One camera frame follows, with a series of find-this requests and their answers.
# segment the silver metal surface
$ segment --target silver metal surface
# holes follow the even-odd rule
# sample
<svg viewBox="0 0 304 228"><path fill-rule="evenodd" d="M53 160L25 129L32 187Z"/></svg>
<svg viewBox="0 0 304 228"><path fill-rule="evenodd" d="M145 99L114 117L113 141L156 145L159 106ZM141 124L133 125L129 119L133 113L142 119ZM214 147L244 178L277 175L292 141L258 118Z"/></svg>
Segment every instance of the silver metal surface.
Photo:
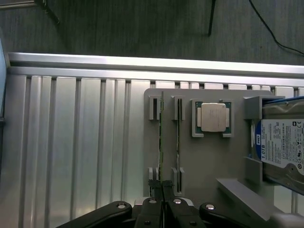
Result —
<svg viewBox="0 0 304 228"><path fill-rule="evenodd" d="M100 79L82 79L77 87L74 139L73 218L96 208Z"/></svg>
<svg viewBox="0 0 304 228"><path fill-rule="evenodd" d="M299 88L298 89L298 95L299 96L304 96L304 88Z"/></svg>
<svg viewBox="0 0 304 228"><path fill-rule="evenodd" d="M252 85L252 90L261 90L261 86L257 85Z"/></svg>
<svg viewBox="0 0 304 228"><path fill-rule="evenodd" d="M123 200L134 202L143 195L143 93L150 88L150 81L132 80L128 91L126 127L126 156L123 158Z"/></svg>
<svg viewBox="0 0 304 228"><path fill-rule="evenodd" d="M202 74L230 74L248 76L304 77L304 66L213 62L181 59L156 59L136 57L76 56L35 53L10 53L16 64L27 62L36 66L69 66L111 68L126 70L153 70L171 72L195 72Z"/></svg>
<svg viewBox="0 0 304 228"><path fill-rule="evenodd" d="M205 83L204 89L224 89L223 84Z"/></svg>
<svg viewBox="0 0 304 228"><path fill-rule="evenodd" d="M125 86L125 80L116 81L111 201L122 199Z"/></svg>
<svg viewBox="0 0 304 228"><path fill-rule="evenodd" d="M180 88L181 89L189 89L189 83L188 82L180 82Z"/></svg>
<svg viewBox="0 0 304 228"><path fill-rule="evenodd" d="M181 200L180 199L175 199L175 200L173 200L173 202L176 203L176 204L181 204Z"/></svg>
<svg viewBox="0 0 304 228"><path fill-rule="evenodd" d="M57 227L71 218L76 79L59 77L54 92L54 130L48 180L50 227Z"/></svg>
<svg viewBox="0 0 304 228"><path fill-rule="evenodd" d="M118 208L119 208L119 209L124 209L124 208L125 208L125 205L124 205L124 204L118 205Z"/></svg>
<svg viewBox="0 0 304 228"><path fill-rule="evenodd" d="M9 10L31 6L36 6L34 0L2 0L0 2L0 10Z"/></svg>
<svg viewBox="0 0 304 228"><path fill-rule="evenodd" d="M214 210L214 209L215 209L215 207L214 207L212 204L207 204L207 205L206 205L206 208L207 208L208 210Z"/></svg>
<svg viewBox="0 0 304 228"><path fill-rule="evenodd" d="M247 90L247 86L246 85L232 85L232 84L229 84L228 89Z"/></svg>
<svg viewBox="0 0 304 228"><path fill-rule="evenodd" d="M199 89L200 88L199 86L200 85L197 82L191 82L190 83L190 89Z"/></svg>
<svg viewBox="0 0 304 228"><path fill-rule="evenodd" d="M6 92L6 127L1 164L0 221L2 227L18 228L23 222L28 94L26 77L9 77Z"/></svg>
<svg viewBox="0 0 304 228"><path fill-rule="evenodd" d="M304 80L299 78L279 78L279 77L251 77L251 76L227 76L227 75L205 75L205 74L184 74L184 73L164 73L164 72L140 72L140 71L118 71L118 70L97 70L97 69L70 69L70 68L41 68L12 66L10 74L14 75L47 75L52 77L65 76L76 78L108 78L125 80L174 80L196 81L200 83L239 83L243 85L266 85L266 86L291 86L302 87ZM198 84L193 84L191 88L199 88Z"/></svg>
<svg viewBox="0 0 304 228"><path fill-rule="evenodd" d="M298 213L298 209L299 209L298 202L299 202L299 195L298 193L293 191L291 193L291 213L294 214Z"/></svg>
<svg viewBox="0 0 304 228"><path fill-rule="evenodd" d="M294 90L304 95L303 66L31 53L9 57L0 223L10 228L53 227L105 202L133 203L143 196L143 93L156 81L163 88L183 89L284 86L289 95ZM38 114L39 120L30 117ZM275 204L290 211L291 191L277 190Z"/></svg>
<svg viewBox="0 0 304 228"><path fill-rule="evenodd" d="M292 87L275 87L275 95L285 96L285 98L294 97L294 89Z"/></svg>
<svg viewBox="0 0 304 228"><path fill-rule="evenodd" d="M114 111L115 111L115 80L107 80L105 84L103 115L103 137L101 154L99 157L99 184L100 194L98 206L102 207L111 202L112 162L113 161L113 136L114 136Z"/></svg>
<svg viewBox="0 0 304 228"><path fill-rule="evenodd" d="M304 216L304 196L298 196L298 213Z"/></svg>

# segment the gray plastic board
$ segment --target gray plastic board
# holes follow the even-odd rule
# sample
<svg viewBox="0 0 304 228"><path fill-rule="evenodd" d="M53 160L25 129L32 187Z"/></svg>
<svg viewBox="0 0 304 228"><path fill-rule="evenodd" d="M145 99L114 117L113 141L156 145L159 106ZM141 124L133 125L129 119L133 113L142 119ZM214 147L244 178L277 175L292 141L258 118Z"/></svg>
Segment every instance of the gray plastic board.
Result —
<svg viewBox="0 0 304 228"><path fill-rule="evenodd" d="M174 120L174 96L183 96L185 120L180 130L180 167L185 171L182 184L184 197L197 206L203 202L218 202L222 194L217 191L216 178L245 177L245 156L250 152L250 124L244 120L244 97L272 95L270 91L257 90L200 90L200 89L148 89L144 94L144 195L149 195L148 167L158 167L159 121L150 113L151 98L164 92L163 111L163 179L171 180L171 168L176 167L177 124ZM234 136L224 138L222 133L204 133L204 137L192 137L192 99L204 103L231 100L234 110ZM255 190L267 198L273 198L273 188Z"/></svg>

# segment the screw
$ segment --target screw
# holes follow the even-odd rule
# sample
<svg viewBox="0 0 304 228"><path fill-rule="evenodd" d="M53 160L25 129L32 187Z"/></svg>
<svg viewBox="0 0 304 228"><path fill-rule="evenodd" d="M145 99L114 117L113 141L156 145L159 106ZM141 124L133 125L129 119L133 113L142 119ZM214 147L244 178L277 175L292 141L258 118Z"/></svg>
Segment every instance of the screw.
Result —
<svg viewBox="0 0 304 228"><path fill-rule="evenodd" d="M207 204L207 205L206 205L206 208L207 208L208 210L214 210L214 209L215 209L215 207L214 207L212 204Z"/></svg>
<svg viewBox="0 0 304 228"><path fill-rule="evenodd" d="M125 205L124 204L120 204L117 206L119 209L124 209L125 208Z"/></svg>
<svg viewBox="0 0 304 228"><path fill-rule="evenodd" d="M180 199L175 199L175 200L173 200L173 202L176 203L176 204L181 204L181 200Z"/></svg>
<svg viewBox="0 0 304 228"><path fill-rule="evenodd" d="M195 222L195 221L191 221L191 222L190 222L190 226L195 227L195 226L196 226L196 222Z"/></svg>

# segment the gray carpet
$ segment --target gray carpet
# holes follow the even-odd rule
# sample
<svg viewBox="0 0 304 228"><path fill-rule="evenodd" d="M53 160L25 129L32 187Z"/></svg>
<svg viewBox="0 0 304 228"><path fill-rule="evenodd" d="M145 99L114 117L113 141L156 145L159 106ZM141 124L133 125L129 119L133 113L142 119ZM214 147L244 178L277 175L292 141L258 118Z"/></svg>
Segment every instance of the gray carpet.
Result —
<svg viewBox="0 0 304 228"><path fill-rule="evenodd" d="M282 43L304 51L303 0L253 0ZM279 48L247 0L49 0L56 28L40 8L0 11L8 49L20 52L161 57L304 65Z"/></svg>

